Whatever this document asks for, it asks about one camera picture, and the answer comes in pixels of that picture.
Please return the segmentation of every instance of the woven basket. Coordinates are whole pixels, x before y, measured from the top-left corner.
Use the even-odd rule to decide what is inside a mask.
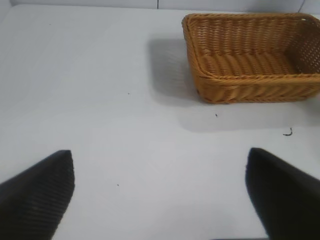
[[[189,14],[182,25],[206,102],[293,102],[320,91],[320,21],[311,15]]]

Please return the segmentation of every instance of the debris speck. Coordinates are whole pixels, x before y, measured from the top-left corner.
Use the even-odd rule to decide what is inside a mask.
[[[292,131],[292,127],[290,127],[290,133],[289,134],[283,134],[283,136],[291,136],[293,134],[293,131]]]

